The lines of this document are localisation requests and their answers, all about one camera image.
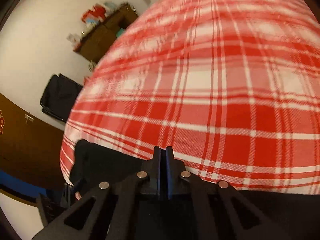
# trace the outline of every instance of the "red and white plaid fabric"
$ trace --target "red and white plaid fabric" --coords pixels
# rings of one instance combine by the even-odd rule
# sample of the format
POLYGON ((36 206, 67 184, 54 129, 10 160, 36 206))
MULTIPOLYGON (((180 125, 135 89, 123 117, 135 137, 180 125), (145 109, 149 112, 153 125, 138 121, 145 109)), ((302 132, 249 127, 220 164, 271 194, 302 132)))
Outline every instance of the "red and white plaid fabric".
POLYGON ((320 194, 320 25, 303 0, 163 0, 97 66, 68 119, 138 158, 173 146, 202 179, 320 194))

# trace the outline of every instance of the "triangular cutout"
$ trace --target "triangular cutout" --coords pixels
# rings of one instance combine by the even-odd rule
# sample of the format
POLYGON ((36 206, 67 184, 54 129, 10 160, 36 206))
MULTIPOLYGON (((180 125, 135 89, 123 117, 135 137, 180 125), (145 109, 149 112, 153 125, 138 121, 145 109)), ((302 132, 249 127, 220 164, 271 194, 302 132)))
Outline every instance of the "triangular cutout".
POLYGON ((233 207, 235 208, 243 229, 247 230, 260 224, 260 219, 252 213, 237 198, 231 198, 233 207))
POLYGON ((95 198, 88 199, 81 207, 68 216, 64 223, 74 229, 81 230, 90 214, 95 203, 95 198))

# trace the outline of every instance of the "wall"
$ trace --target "wall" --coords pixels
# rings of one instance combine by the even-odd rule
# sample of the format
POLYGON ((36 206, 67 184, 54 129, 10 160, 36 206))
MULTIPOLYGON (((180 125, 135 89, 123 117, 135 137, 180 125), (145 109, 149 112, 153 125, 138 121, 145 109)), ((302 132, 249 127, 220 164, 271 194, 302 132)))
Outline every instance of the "wall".
MULTIPOLYGON (((72 51, 69 33, 80 33, 82 13, 102 0, 21 0, 0 32, 0 92, 37 118, 63 130, 41 112, 39 100, 52 74, 82 83, 88 61, 72 51)), ((156 0, 128 1, 139 14, 156 0)))
POLYGON ((0 206, 7 220, 22 240, 31 240, 42 228, 38 208, 0 193, 0 206))

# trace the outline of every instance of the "brown dresser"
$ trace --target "brown dresser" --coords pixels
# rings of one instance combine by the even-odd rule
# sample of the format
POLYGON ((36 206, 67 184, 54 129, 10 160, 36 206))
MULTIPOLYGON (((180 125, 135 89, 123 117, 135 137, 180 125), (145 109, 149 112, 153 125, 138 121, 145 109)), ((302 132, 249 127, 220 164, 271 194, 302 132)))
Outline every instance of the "brown dresser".
POLYGON ((123 4, 104 22, 94 27, 82 39, 74 52, 82 55, 87 60, 98 62, 116 40, 117 32, 126 29, 137 19, 137 14, 129 4, 123 4))

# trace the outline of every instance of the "silver rivet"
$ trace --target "silver rivet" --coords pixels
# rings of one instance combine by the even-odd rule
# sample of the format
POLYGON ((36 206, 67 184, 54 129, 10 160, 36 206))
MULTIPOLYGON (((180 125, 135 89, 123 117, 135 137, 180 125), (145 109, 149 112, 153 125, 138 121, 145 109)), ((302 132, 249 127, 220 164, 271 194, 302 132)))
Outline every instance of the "silver rivet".
POLYGON ((189 178, 191 176, 191 173, 189 171, 183 171, 181 172, 181 176, 184 178, 189 178))
POLYGON ((219 181, 218 186, 220 188, 227 188, 227 187, 229 187, 229 183, 224 181, 224 180, 222 180, 222 181, 219 181))
POLYGON ((106 189, 106 188, 108 188, 108 187, 109 187, 109 183, 106 182, 106 181, 103 181, 103 182, 101 182, 101 183, 99 184, 99 188, 101 188, 101 189, 106 189))
POLYGON ((139 178, 145 178, 147 175, 148 175, 148 174, 147 174, 145 171, 139 171, 139 172, 137 173, 137 176, 138 176, 139 178))

